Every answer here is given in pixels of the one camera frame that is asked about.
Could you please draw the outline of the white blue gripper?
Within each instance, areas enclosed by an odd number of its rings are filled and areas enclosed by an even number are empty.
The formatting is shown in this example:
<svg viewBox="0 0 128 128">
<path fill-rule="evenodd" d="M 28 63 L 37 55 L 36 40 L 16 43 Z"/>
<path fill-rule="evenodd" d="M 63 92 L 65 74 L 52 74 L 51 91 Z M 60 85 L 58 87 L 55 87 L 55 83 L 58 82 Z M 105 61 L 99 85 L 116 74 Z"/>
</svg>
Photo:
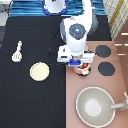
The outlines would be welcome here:
<svg viewBox="0 0 128 128">
<path fill-rule="evenodd" d="M 70 59 L 68 62 L 69 66 L 81 66 L 82 62 L 81 60 L 74 60 L 74 59 Z"/>
</svg>

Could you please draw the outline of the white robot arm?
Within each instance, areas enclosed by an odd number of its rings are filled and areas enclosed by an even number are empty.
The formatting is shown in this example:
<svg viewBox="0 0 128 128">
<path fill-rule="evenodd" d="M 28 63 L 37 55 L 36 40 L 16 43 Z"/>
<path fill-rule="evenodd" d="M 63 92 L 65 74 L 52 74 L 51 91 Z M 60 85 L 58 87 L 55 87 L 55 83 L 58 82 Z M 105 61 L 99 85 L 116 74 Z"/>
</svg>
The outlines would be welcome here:
<svg viewBox="0 0 128 128">
<path fill-rule="evenodd" d="M 60 35 L 65 45 L 60 46 L 57 61 L 71 67 L 92 63 L 94 52 L 85 51 L 86 39 L 98 26 L 92 0 L 82 0 L 83 13 L 64 18 L 60 23 Z"/>
</svg>

